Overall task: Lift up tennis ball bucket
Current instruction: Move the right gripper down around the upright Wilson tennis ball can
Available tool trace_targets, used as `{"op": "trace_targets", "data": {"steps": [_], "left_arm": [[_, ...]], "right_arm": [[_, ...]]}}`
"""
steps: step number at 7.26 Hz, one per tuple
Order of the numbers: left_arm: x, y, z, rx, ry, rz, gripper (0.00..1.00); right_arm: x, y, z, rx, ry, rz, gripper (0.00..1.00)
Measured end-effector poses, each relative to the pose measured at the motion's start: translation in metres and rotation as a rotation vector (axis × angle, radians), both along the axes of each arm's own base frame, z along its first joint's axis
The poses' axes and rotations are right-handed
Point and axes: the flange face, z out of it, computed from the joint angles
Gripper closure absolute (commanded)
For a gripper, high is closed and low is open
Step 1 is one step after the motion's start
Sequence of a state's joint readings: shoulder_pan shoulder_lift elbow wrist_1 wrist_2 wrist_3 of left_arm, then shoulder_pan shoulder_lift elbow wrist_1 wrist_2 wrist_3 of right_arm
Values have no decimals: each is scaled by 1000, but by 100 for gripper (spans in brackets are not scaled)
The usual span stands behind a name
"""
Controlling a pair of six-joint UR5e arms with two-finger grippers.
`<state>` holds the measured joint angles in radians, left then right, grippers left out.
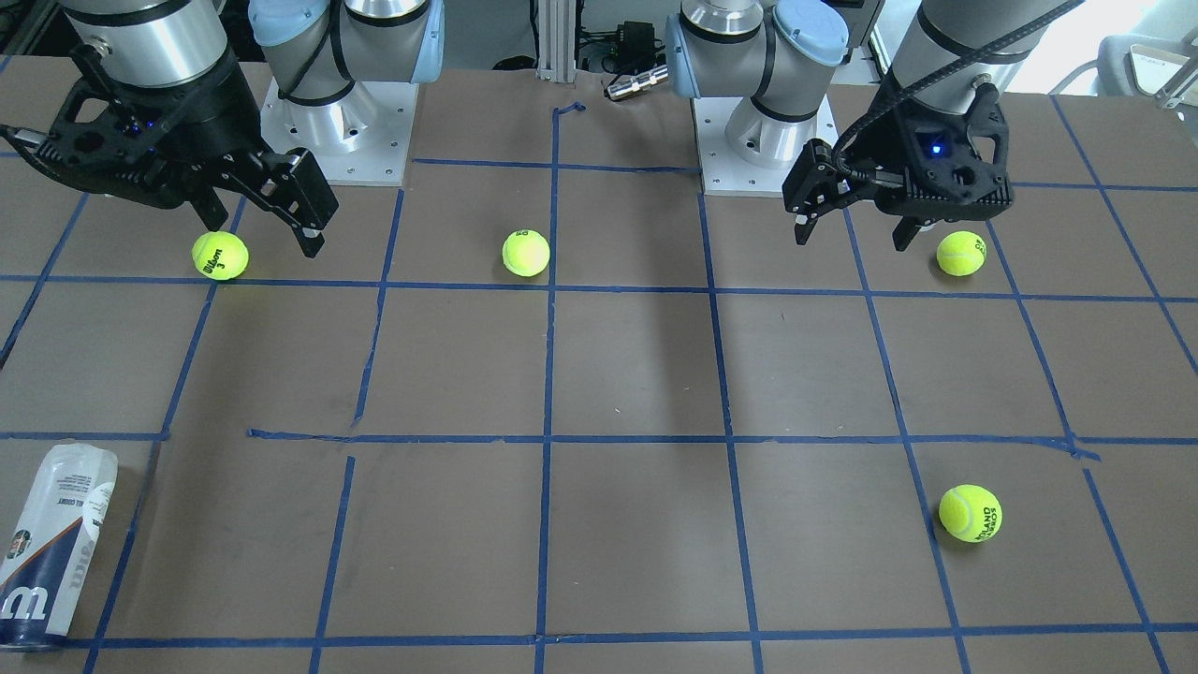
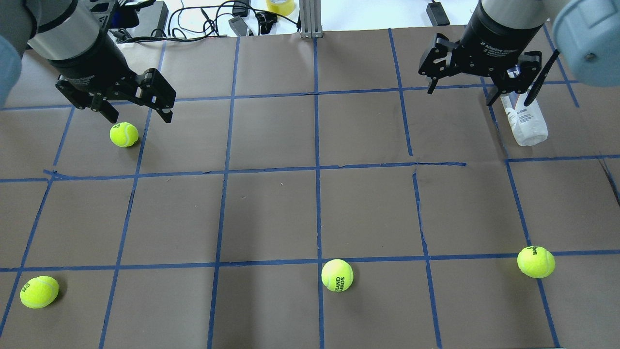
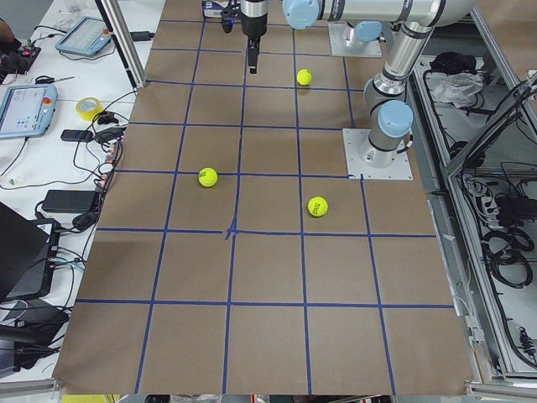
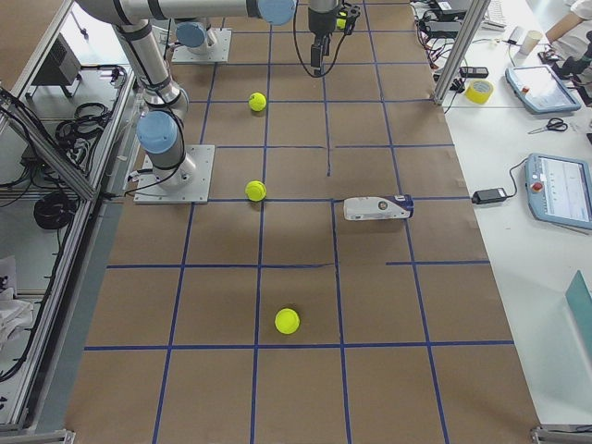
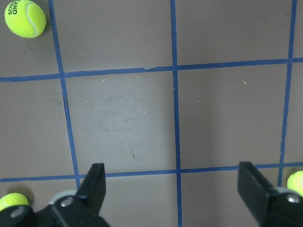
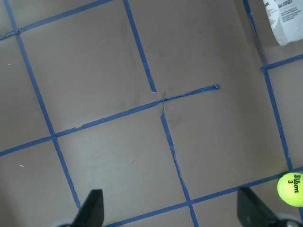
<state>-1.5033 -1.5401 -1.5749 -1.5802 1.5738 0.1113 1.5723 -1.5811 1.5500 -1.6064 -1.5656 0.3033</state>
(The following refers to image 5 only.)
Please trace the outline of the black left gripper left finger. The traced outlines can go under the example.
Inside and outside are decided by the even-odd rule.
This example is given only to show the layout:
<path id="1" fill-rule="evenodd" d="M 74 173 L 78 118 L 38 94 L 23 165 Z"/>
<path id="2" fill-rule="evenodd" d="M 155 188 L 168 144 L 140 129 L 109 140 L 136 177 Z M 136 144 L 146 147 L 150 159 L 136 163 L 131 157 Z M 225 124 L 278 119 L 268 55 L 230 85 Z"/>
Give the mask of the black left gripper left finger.
<path id="1" fill-rule="evenodd" d="M 56 227 L 108 227 L 99 215 L 106 195 L 105 167 L 93 164 L 80 187 L 51 206 Z"/>

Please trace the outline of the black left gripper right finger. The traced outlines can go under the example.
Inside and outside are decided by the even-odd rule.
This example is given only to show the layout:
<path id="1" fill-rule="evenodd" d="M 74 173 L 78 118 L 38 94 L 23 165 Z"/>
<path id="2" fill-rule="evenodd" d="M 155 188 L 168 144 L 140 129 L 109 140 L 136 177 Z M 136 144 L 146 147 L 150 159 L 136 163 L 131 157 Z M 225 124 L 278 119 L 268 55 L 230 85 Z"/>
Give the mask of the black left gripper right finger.
<path id="1" fill-rule="evenodd" d="M 260 227 L 303 225 L 303 197 L 273 186 L 251 162 L 239 163 L 237 190 Z"/>

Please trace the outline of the tennis ball near left arm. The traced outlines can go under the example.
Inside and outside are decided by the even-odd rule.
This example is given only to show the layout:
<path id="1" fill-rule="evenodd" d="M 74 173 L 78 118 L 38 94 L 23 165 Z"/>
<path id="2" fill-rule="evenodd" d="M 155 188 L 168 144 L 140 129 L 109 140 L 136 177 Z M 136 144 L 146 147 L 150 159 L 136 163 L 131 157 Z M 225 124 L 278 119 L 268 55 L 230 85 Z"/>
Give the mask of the tennis ball near left arm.
<path id="1" fill-rule="evenodd" d="M 28 199 L 26 196 L 20 193 L 10 193 L 3 196 L 0 199 L 0 210 L 11 207 L 11 206 L 21 206 L 21 205 L 29 205 Z"/>

